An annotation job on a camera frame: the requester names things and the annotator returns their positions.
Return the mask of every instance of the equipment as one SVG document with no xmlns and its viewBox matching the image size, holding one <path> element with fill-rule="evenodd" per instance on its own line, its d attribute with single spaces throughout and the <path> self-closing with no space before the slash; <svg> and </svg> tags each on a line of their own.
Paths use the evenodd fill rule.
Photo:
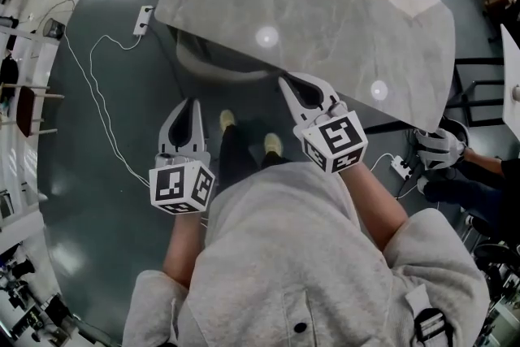
<svg viewBox="0 0 520 347">
<path fill-rule="evenodd" d="M 460 161 L 470 140 L 466 126 L 445 117 L 435 133 L 416 130 L 415 137 L 418 156 L 427 170 L 444 169 Z"/>
<path fill-rule="evenodd" d="M 412 176 L 412 168 L 403 160 L 403 158 L 399 155 L 396 155 L 390 166 L 399 174 L 399 176 L 407 181 Z"/>
<path fill-rule="evenodd" d="M 325 172 L 342 171 L 359 163 L 368 145 L 355 111 L 348 111 L 332 86 L 301 72 L 278 80 L 302 149 Z"/>
<path fill-rule="evenodd" d="M 149 171 L 153 206 L 169 214 L 206 211 L 215 183 L 206 152 L 201 104 L 187 98 L 168 116 L 159 133 L 159 154 Z"/>
</svg>

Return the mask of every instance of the power strip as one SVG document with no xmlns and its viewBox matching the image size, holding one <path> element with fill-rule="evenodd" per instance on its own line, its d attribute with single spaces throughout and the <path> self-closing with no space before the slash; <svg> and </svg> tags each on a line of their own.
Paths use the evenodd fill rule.
<svg viewBox="0 0 520 347">
<path fill-rule="evenodd" d="M 405 163 L 405 161 L 403 160 L 403 158 L 399 155 L 397 155 L 396 157 L 394 157 L 394 159 L 392 160 L 392 162 L 390 163 L 390 166 L 396 170 L 396 172 L 399 174 L 399 176 L 407 181 L 410 179 L 410 177 L 412 176 L 412 170 L 411 168 L 408 166 L 407 163 Z"/>
<path fill-rule="evenodd" d="M 153 6 L 142 6 L 139 16 L 137 16 L 136 27 L 133 29 L 133 34 L 137 37 L 142 37 L 148 29 L 148 23 L 152 17 Z"/>
</svg>

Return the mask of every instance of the black chair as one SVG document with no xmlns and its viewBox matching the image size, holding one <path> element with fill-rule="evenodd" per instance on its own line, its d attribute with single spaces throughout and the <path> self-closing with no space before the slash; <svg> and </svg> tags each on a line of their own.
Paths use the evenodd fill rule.
<svg viewBox="0 0 520 347">
<path fill-rule="evenodd" d="M 518 283 L 511 275 L 520 276 L 520 256 L 516 248 L 485 241 L 477 245 L 473 256 L 477 267 L 486 275 L 487 288 L 493 303 L 515 297 Z"/>
<path fill-rule="evenodd" d="M 493 38 L 488 38 L 488 42 L 492 43 L 501 39 L 500 26 L 503 24 L 507 29 L 507 32 L 511 34 L 511 37 L 518 44 L 518 41 L 520 41 L 520 22 L 518 22 L 520 17 L 519 1 L 516 1 L 509 7 L 506 7 L 500 14 L 489 17 L 498 34 Z"/>
<path fill-rule="evenodd" d="M 478 126 L 496 126 L 504 124 L 502 118 L 473 120 L 472 107 L 502 106 L 504 98 L 493 98 L 490 100 L 470 100 L 470 95 L 480 85 L 504 85 L 504 80 L 474 80 L 467 89 L 462 89 L 461 76 L 457 65 L 504 65 L 503 58 L 463 58 L 455 59 L 453 67 L 453 80 L 457 88 L 457 94 L 448 100 L 446 109 L 463 109 L 467 126 L 476 128 Z"/>
</svg>

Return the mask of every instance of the chair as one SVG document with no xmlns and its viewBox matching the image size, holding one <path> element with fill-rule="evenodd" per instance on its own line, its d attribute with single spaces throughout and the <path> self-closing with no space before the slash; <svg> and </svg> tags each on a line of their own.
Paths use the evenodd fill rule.
<svg viewBox="0 0 520 347">
<path fill-rule="evenodd" d="M 17 124 L 19 130 L 24 134 L 25 137 L 32 135 L 43 135 L 46 133 L 55 133 L 58 129 L 47 129 L 38 130 L 33 132 L 33 123 L 40 123 L 43 119 L 33 119 L 34 101 L 36 97 L 41 98 L 64 98 L 61 94 L 36 94 L 33 89 L 44 89 L 47 90 L 50 87 L 42 85 L 15 85 L 15 84 L 2 84 L 0 86 L 0 92 L 3 88 L 19 89 L 18 106 L 16 107 L 16 120 L 2 121 L 1 126 L 7 126 L 10 124 Z"/>
<path fill-rule="evenodd" d="M 461 237 L 462 243 L 466 243 L 466 241 L 471 235 L 471 232 L 473 232 L 474 230 L 478 233 L 478 236 L 470 249 L 470 253 L 473 253 L 475 246 L 480 243 L 481 236 L 487 237 L 488 239 L 490 239 L 490 241 L 492 238 L 495 237 L 495 232 L 493 231 L 492 227 L 488 224 L 487 221 L 484 221 L 479 217 L 468 215 L 466 217 L 466 224 L 468 225 L 468 228 Z"/>
<path fill-rule="evenodd" d="M 16 37 L 12 57 L 16 59 L 19 76 L 16 81 L 4 81 L 5 85 L 9 84 L 9 87 L 15 90 L 15 94 L 8 107 L 2 106 L 3 121 L 11 124 L 11 126 L 6 126 L 4 123 L 4 127 L 0 128 L 0 170 L 3 172 L 3 188 L 8 194 L 4 198 L 9 198 L 11 215 L 7 218 L 0 218 L 2 228 L 0 252 L 44 228 L 43 217 L 35 197 L 37 199 L 37 196 L 40 195 L 37 183 L 39 135 L 47 132 L 33 132 L 33 130 L 38 130 L 37 124 L 33 123 L 33 120 L 41 120 L 44 103 L 43 100 L 36 99 L 36 94 L 27 92 L 28 99 L 32 102 L 32 105 L 28 106 L 26 98 L 21 97 L 20 93 L 25 96 L 22 93 L 22 87 L 39 88 L 36 90 L 38 93 L 46 92 L 51 68 L 59 47 L 59 41 L 56 39 L 0 26 L 0 53 L 2 56 L 6 56 L 7 42 L 12 36 Z M 19 105 L 27 109 L 25 114 L 18 112 Z M 20 128 L 14 126 L 15 123 L 21 125 Z M 31 136 L 26 137 L 22 134 L 20 132 L 22 129 Z"/>
<path fill-rule="evenodd" d="M 504 98 L 494 98 L 489 100 L 470 100 L 470 94 L 479 85 L 504 85 L 504 80 L 474 80 L 470 86 L 463 90 L 461 76 L 458 72 L 457 65 L 504 65 L 503 58 L 465 58 L 455 59 L 453 66 L 453 79 L 455 86 L 457 87 L 457 94 L 448 100 L 446 109 L 463 109 L 467 120 L 467 126 L 470 128 L 476 128 L 480 126 L 496 126 L 498 124 L 504 124 L 502 118 L 500 119 L 481 119 L 473 120 L 471 115 L 472 107 L 481 106 L 502 106 L 504 104 Z"/>
<path fill-rule="evenodd" d="M 489 18 L 497 27 L 501 24 L 504 25 L 517 44 L 520 42 L 520 2 L 518 0 L 506 7 L 501 13 L 489 15 Z M 489 43 L 502 38 L 500 29 L 497 32 L 495 37 L 487 39 Z"/>
<path fill-rule="evenodd" d="M 175 31 L 174 37 L 179 62 L 189 72 L 207 80 L 254 81 L 281 71 L 248 55 L 190 33 Z"/>
</svg>

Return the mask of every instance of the marble table top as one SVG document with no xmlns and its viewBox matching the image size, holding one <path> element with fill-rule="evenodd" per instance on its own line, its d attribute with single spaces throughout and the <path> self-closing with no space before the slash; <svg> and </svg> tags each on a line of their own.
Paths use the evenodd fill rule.
<svg viewBox="0 0 520 347">
<path fill-rule="evenodd" d="M 159 0 L 157 20 L 434 131 L 455 58 L 440 0 Z"/>
</svg>

